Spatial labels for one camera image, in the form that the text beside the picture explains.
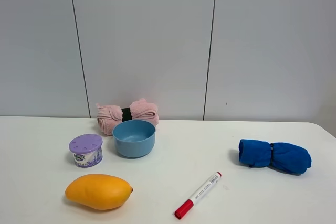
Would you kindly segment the purple lidded air freshener can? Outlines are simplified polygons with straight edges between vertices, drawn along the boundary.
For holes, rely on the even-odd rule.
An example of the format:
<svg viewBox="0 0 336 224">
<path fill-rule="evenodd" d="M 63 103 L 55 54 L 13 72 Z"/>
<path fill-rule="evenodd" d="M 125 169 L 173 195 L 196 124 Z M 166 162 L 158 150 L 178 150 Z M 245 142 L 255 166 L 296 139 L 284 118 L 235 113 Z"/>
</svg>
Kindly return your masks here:
<svg viewBox="0 0 336 224">
<path fill-rule="evenodd" d="M 102 137 L 97 134 L 77 136 L 69 143 L 74 163 L 77 167 L 88 168 L 99 164 L 103 159 Z"/>
</svg>

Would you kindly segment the blue plastic bowl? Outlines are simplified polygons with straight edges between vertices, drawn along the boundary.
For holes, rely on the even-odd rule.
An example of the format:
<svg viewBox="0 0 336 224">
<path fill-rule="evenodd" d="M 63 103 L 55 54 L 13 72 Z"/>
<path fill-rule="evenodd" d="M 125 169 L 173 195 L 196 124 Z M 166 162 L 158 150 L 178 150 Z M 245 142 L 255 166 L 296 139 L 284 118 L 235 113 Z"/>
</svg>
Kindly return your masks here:
<svg viewBox="0 0 336 224">
<path fill-rule="evenodd" d="M 150 153 L 154 148 L 155 133 L 155 126 L 143 120 L 122 122 L 112 131 L 117 152 L 127 158 L 140 158 Z"/>
</svg>

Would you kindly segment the pink rolled towel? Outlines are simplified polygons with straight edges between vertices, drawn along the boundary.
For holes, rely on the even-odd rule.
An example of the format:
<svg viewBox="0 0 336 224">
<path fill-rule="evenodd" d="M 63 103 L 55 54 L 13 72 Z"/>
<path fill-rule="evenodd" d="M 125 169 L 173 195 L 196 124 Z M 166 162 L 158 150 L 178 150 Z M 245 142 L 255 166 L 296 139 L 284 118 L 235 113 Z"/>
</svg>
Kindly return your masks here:
<svg viewBox="0 0 336 224">
<path fill-rule="evenodd" d="M 154 126 L 159 123 L 158 107 L 149 103 L 146 99 L 140 99 L 130 104 L 127 108 L 116 105 L 100 106 L 98 109 L 97 122 L 100 130 L 105 135 L 112 135 L 113 129 L 122 122 L 129 120 L 143 120 Z"/>
</svg>

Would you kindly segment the red white marker pen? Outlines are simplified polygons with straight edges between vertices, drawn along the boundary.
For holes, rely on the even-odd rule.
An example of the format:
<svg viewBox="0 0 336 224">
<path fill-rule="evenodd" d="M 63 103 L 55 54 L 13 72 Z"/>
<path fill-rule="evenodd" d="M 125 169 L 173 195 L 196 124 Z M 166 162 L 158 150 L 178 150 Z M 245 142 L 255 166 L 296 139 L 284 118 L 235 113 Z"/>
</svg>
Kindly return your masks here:
<svg viewBox="0 0 336 224">
<path fill-rule="evenodd" d="M 181 220 L 221 179 L 222 174 L 220 172 L 214 173 L 207 179 L 197 190 L 194 192 L 177 210 L 174 212 L 174 216 Z"/>
</svg>

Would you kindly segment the yellow mango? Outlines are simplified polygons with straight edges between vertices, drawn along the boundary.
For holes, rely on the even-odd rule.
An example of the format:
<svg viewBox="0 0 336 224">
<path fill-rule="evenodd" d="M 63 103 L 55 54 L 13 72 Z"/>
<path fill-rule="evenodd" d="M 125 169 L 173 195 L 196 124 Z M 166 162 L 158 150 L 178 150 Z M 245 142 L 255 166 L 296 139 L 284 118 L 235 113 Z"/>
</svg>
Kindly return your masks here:
<svg viewBox="0 0 336 224">
<path fill-rule="evenodd" d="M 124 179 L 107 174 L 88 174 L 71 182 L 65 196 L 95 210 L 112 210 L 121 207 L 132 192 L 133 188 Z"/>
</svg>

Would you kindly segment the blue rolled cloth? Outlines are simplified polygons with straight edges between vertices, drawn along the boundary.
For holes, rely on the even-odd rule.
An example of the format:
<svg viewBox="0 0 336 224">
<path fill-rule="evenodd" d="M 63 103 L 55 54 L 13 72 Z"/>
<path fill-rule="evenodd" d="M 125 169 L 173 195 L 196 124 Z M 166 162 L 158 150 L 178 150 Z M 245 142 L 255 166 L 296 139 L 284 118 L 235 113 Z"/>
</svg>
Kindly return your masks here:
<svg viewBox="0 0 336 224">
<path fill-rule="evenodd" d="M 285 173 L 303 174 L 312 163 L 305 148 L 290 143 L 242 139 L 238 149 L 239 161 L 252 168 L 271 166 Z"/>
</svg>

